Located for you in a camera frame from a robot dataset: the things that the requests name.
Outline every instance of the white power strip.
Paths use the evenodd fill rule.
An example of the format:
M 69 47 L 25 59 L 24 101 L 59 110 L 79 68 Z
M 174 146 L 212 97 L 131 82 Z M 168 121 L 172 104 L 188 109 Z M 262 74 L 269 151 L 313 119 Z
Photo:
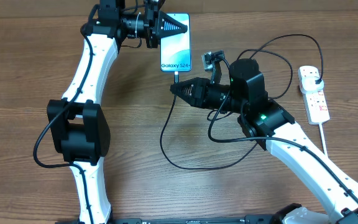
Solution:
M 298 70 L 298 77 L 309 124 L 319 125 L 324 153 L 328 156 L 323 132 L 323 123 L 328 121 L 330 117 L 323 91 L 324 85 L 322 87 L 321 84 L 314 85 L 310 82 L 311 84 L 308 85 L 307 91 L 304 89 L 304 85 L 302 85 L 302 83 L 305 83 L 305 80 L 314 80 L 316 77 L 318 78 L 318 69 L 313 66 L 302 66 Z

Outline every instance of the black wire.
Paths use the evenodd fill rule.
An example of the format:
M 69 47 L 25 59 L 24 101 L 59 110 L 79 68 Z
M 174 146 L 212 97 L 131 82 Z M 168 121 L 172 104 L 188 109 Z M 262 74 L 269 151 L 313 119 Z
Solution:
M 255 149 L 256 145 L 255 144 L 254 146 L 252 146 L 252 148 L 244 155 L 242 156 L 239 160 L 237 160 L 236 162 L 233 162 L 232 164 L 229 164 L 229 165 L 226 165 L 226 166 L 221 166 L 221 167 L 182 167 L 182 166 L 179 166 L 179 165 L 176 165 L 174 162 L 172 162 L 168 156 L 166 155 L 165 151 L 164 151 L 164 148 L 162 147 L 162 136 L 164 135 L 164 131 L 165 131 L 165 128 L 167 127 L 168 125 L 168 122 L 169 122 L 169 119 L 171 118 L 171 114 L 172 114 L 172 111 L 173 111 L 173 107 L 175 106 L 175 102 L 177 100 L 177 95 L 175 94 L 173 96 L 173 101 L 172 101 L 172 106 L 171 106 L 171 110 L 169 111 L 169 114 L 168 114 L 168 117 L 167 117 L 167 120 L 164 124 L 164 127 L 162 128 L 162 131 L 161 131 L 161 135 L 160 135 L 160 148 L 161 148 L 161 152 L 162 154 L 164 155 L 164 157 L 166 158 L 166 160 L 171 163 L 173 166 L 179 168 L 179 169 L 184 169 L 184 170 L 219 170 L 219 169 L 225 169 L 225 168 L 228 168 L 228 167 L 232 167 L 236 164 L 238 164 L 239 162 L 241 162 L 243 159 L 245 159 L 251 152 L 252 150 Z
M 145 6 L 145 4 L 139 5 L 138 2 L 137 2 L 137 0 L 135 0 L 135 6 L 127 7 L 127 8 L 125 8 L 125 9 L 121 10 L 121 12 L 125 12 L 125 11 L 128 11 L 128 10 L 133 9 L 132 12 L 129 12 L 129 13 L 126 13 L 126 12 L 125 12 L 125 14 L 127 14 L 127 15 L 135 14 L 135 13 L 137 12 L 137 9 L 138 9 L 138 8 L 144 7 L 144 6 Z
M 44 130 L 41 132 L 40 136 L 38 137 L 37 141 L 35 142 L 34 144 L 34 150 L 33 150 L 33 158 L 34 158 L 34 161 L 40 166 L 40 167 L 43 167 L 43 168 L 58 168 L 58 167 L 68 167 L 68 166 L 72 166 L 72 167 L 76 167 L 79 171 L 80 171 L 80 174 L 82 176 L 82 181 L 83 181 L 83 184 L 84 184 L 84 191 L 85 191 L 85 202 L 86 202 L 86 209 L 88 210 L 89 212 L 89 219 L 91 220 L 91 224 L 93 224 L 93 216 L 92 216 L 92 211 L 91 211 L 91 205 L 90 205 L 90 202 L 89 202 L 89 198 L 88 198 L 88 188 L 87 188 L 87 185 L 86 185 L 86 179 L 85 179 L 85 170 L 83 170 L 79 165 L 77 164 L 74 164 L 74 163 L 66 163 L 66 164 L 53 164 L 53 165 L 50 165 L 50 164 L 44 164 L 42 163 L 41 161 L 39 161 L 38 159 L 38 156 L 37 156 L 37 151 L 38 151 L 38 147 L 41 143 L 41 140 L 44 138 L 45 134 L 47 133 L 47 131 L 50 129 L 51 125 L 56 122 L 56 120 L 62 116 L 63 113 L 65 113 L 69 107 L 75 102 L 75 100 L 78 98 L 78 96 L 80 95 L 81 93 L 81 90 L 85 84 L 85 81 L 86 81 L 86 77 L 88 76 L 89 72 L 90 72 L 90 69 L 91 69 L 91 65 L 92 65 L 92 59 L 93 59 L 93 48 L 92 48 L 92 44 L 89 40 L 89 38 L 86 36 L 86 34 L 84 33 L 84 27 L 85 27 L 86 24 L 84 24 L 82 27 L 81 27 L 81 34 L 82 36 L 85 38 L 85 41 L 86 43 L 88 44 L 89 46 L 89 62 L 88 62 L 88 66 L 86 68 L 86 71 L 85 71 L 85 74 L 84 74 L 84 77 L 79 85 L 79 87 L 77 88 L 77 91 L 74 95 L 74 97 L 70 100 L 70 102 L 48 123 L 48 125 L 46 125 L 46 127 L 44 128 Z
M 220 58 L 226 64 L 227 69 L 230 70 L 230 64 L 226 58 L 224 58 L 222 55 L 218 55 L 217 57 Z
M 311 155 L 313 158 L 315 158 L 326 170 L 327 172 L 334 178 L 334 180 L 339 184 L 340 187 L 344 189 L 344 191 L 358 204 L 358 198 L 353 194 L 353 191 L 351 189 L 348 189 L 346 185 L 339 179 L 339 177 L 327 166 L 327 164 L 324 163 L 314 152 L 309 150 L 306 146 L 302 146 L 301 144 L 295 143 L 293 141 L 289 141 L 287 139 L 282 138 L 276 138 L 276 137 L 251 137 L 251 138 L 236 138 L 236 139 L 215 139 L 211 135 L 211 130 L 213 127 L 213 124 L 218 117 L 219 112 L 222 110 L 223 106 L 226 103 L 226 100 L 230 96 L 230 91 L 227 93 L 225 99 L 223 100 L 221 106 L 217 110 L 217 112 L 214 115 L 214 118 L 212 119 L 211 123 L 209 124 L 208 128 L 208 137 L 210 140 L 218 143 L 229 143 L 229 142 L 240 142 L 240 141 L 253 141 L 253 140 L 272 140 L 272 141 L 280 141 L 287 144 L 290 144 L 295 147 L 299 147 L 301 151 L 307 152 L 309 155 Z
M 129 48 L 139 48 L 139 47 L 141 47 L 142 46 L 142 39 L 139 37 L 139 44 L 138 44 L 138 46 L 136 46 L 136 47 L 133 47 L 133 46 L 129 46 L 129 45 L 122 45 L 121 47 L 129 47 Z
M 257 49 L 247 49 L 247 50 L 244 50 L 244 51 L 241 52 L 241 54 L 238 56 L 237 60 L 239 60 L 240 57 L 241 57 L 244 53 L 246 53 L 246 52 L 248 52 L 248 51 L 254 51 L 254 52 L 256 52 Z M 288 64 L 288 66 L 290 67 L 290 70 L 291 70 L 290 82 L 288 83 L 288 86 L 287 86 L 287 88 L 285 89 L 285 91 L 284 91 L 280 96 L 269 97 L 270 99 L 274 99 L 274 100 L 279 99 L 279 98 L 281 98 L 283 95 L 285 95 L 285 94 L 287 93 L 288 89 L 290 89 L 290 86 L 291 86 L 291 83 L 292 83 L 292 78 L 293 78 L 292 65 L 291 65 L 291 63 L 290 63 L 285 57 L 283 57 L 283 56 L 281 56 L 281 55 L 279 55 L 279 54 L 277 54 L 277 53 L 275 53 L 275 52 L 271 52 L 271 51 L 268 51 L 268 50 L 259 50 L 259 52 L 264 52 L 264 53 L 268 53 L 268 54 L 272 54 L 272 55 L 278 56 L 279 58 L 283 59 L 283 60 Z
M 321 47 L 320 45 L 318 44 L 317 40 L 314 39 L 313 37 L 309 36 L 309 35 L 306 35 L 306 34 L 288 34 L 288 35 L 283 35 L 283 36 L 280 36 L 280 37 L 276 37 L 270 41 L 268 41 L 266 44 L 262 45 L 261 47 L 259 47 L 259 49 L 257 49 L 252 55 L 251 57 L 249 57 L 250 59 L 255 56 L 256 53 L 260 52 L 260 50 L 262 50 L 263 48 L 265 48 L 269 43 L 273 42 L 274 40 L 277 40 L 277 39 L 280 39 L 280 38 L 283 38 L 283 37 L 293 37 L 293 36 L 302 36 L 302 37 L 308 37 L 310 39 L 312 39 L 316 45 L 317 45 L 317 48 L 318 48 L 318 51 L 320 53 L 320 58 L 321 58 L 321 74 L 320 74 L 320 78 L 318 80 L 316 80 L 316 83 L 319 84 L 321 82 L 321 80 L 323 79 L 323 73 L 324 73 L 324 60 L 323 60 L 323 52 L 321 51 Z
M 91 22 L 93 20 L 94 15 L 96 14 L 96 11 L 99 9 L 100 5 L 95 4 L 88 16 L 88 22 Z
M 217 110 L 211 110 L 211 112 L 208 113 L 208 115 L 207 115 L 207 117 L 206 117 L 206 119 L 207 119 L 208 121 L 212 121 L 212 119 L 210 119 L 209 117 L 210 117 L 211 114 L 214 113 L 215 111 L 217 111 Z M 232 115 L 232 114 L 233 114 L 233 112 L 230 112 L 230 113 L 224 115 L 224 116 L 221 117 L 221 118 L 216 118 L 216 121 L 219 121 L 220 119 L 223 119 L 223 118 L 227 118 L 228 116 L 230 116 L 230 115 Z

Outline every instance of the wooden table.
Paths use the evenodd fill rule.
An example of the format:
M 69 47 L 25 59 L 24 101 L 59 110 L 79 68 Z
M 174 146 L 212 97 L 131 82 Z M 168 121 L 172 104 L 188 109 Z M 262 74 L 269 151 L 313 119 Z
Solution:
M 0 223 L 53 223 L 78 217 L 71 171 L 37 166 L 32 149 L 47 124 L 49 99 L 60 99 L 76 71 L 83 46 L 79 29 L 85 19 L 0 19 Z M 223 49 L 232 62 L 243 49 L 257 48 L 279 35 L 315 37 L 324 54 L 331 114 L 324 125 L 329 156 L 358 181 L 358 11 L 195 14 L 191 31 L 193 69 L 181 80 L 209 77 L 200 55 L 210 50 Z M 296 77 L 299 66 L 319 67 L 316 46 L 309 39 L 290 37 L 268 49 L 288 58 L 295 69 L 293 85 L 278 102 L 321 147 L 318 127 L 306 120 Z M 256 59 L 270 96 L 280 94 L 290 77 L 288 65 L 262 53 Z M 159 63 L 159 49 L 122 49 L 104 89 L 102 107 L 111 130 L 104 174 L 116 218 L 241 217 L 274 213 L 292 202 L 323 212 L 300 180 L 260 147 L 224 170 L 190 172 L 170 165 L 158 139 L 172 103 L 173 78 L 160 71 Z M 227 70 L 223 72 L 223 83 L 228 83 Z M 228 164 L 252 145 L 211 142 L 207 114 L 177 101 L 163 144 L 179 165 Z M 218 121 L 213 134 L 243 136 L 236 117 Z M 50 134 L 41 143 L 39 157 L 48 164 L 63 162 Z

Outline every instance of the white robotic arm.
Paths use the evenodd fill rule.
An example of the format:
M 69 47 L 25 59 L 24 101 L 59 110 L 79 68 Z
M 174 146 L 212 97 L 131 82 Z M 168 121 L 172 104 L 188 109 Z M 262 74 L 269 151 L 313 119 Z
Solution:
M 273 137 L 287 139 L 306 146 L 316 154 L 358 198 L 358 183 L 343 173 L 340 168 L 328 159 L 310 141 L 298 123 L 284 124 L 275 129 L 274 132 L 275 135 Z M 287 165 L 317 197 L 327 212 L 326 223 L 328 223 L 328 221 L 336 223 L 343 218 L 344 215 L 342 213 L 345 208 L 351 211 L 358 208 L 358 204 L 339 186 L 332 175 L 307 152 L 301 151 L 299 148 L 290 144 L 274 140 L 266 140 L 266 148 L 273 156 Z M 301 220 L 302 217 L 300 215 L 304 214 L 304 212 L 300 212 L 296 219 Z M 293 217 L 293 215 L 289 215 L 286 223 L 293 223 L 291 222 L 291 218 Z
M 88 77 L 82 88 L 81 94 L 75 100 L 77 103 L 85 103 L 87 100 L 92 100 L 96 104 L 101 104 L 101 97 L 104 85 L 111 68 L 112 63 L 118 56 L 117 43 L 115 38 L 108 38 L 107 35 L 92 34 L 88 37 L 93 47 L 93 62 L 89 70 Z M 86 68 L 88 66 L 90 57 L 90 49 L 84 40 L 84 51 L 80 64 L 75 73 L 74 79 L 63 94 L 62 99 L 67 98 L 70 101 L 80 85 Z M 90 209 L 92 211 L 93 223 L 107 223 L 110 219 L 111 204 L 106 195 L 106 187 L 104 183 L 103 173 L 104 158 L 100 157 L 96 166 L 92 166 L 89 162 L 75 161 L 85 170 L 85 181 L 88 187 L 88 198 Z M 80 221 L 85 224 L 91 223 L 90 215 L 86 206 L 85 190 L 83 185 L 82 175 L 76 167 L 70 167 L 73 172 L 74 179 L 77 186 L 78 196 L 80 198 Z
M 229 69 L 230 85 L 212 82 L 212 76 L 211 79 L 192 78 L 174 83 L 170 91 L 191 106 L 217 110 L 208 129 L 210 140 L 220 143 L 257 141 L 299 177 L 327 213 L 318 214 L 306 208 L 288 211 L 286 208 L 276 214 L 279 217 L 274 217 L 275 222 L 358 224 L 358 183 L 343 173 L 309 140 L 293 116 L 268 97 L 264 76 L 256 60 L 237 59 L 230 65 L 223 52 L 209 53 L 209 58 L 218 63 L 225 62 Z M 246 138 L 212 137 L 213 123 L 221 111 L 240 114 L 237 121 Z M 246 223 L 252 223 L 247 216 Z
M 109 38 L 103 34 L 92 34 L 88 36 L 88 38 L 93 47 L 93 61 L 82 92 L 75 102 L 85 103 L 87 100 L 92 100 L 93 103 L 101 105 L 103 89 L 108 73 L 112 63 L 118 56 L 117 42 L 115 38 Z M 67 98 L 67 101 L 70 101 L 74 97 L 84 77 L 89 59 L 90 49 L 84 40 L 84 51 L 80 64 L 78 65 L 73 81 L 63 94 L 62 99 Z

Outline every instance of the phone screen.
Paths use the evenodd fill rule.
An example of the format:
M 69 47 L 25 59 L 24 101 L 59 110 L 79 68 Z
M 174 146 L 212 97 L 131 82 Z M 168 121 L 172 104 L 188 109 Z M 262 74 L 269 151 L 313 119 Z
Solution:
M 190 16 L 186 13 L 168 13 L 178 22 L 188 26 L 187 32 L 161 39 L 161 71 L 189 72 L 191 70 Z

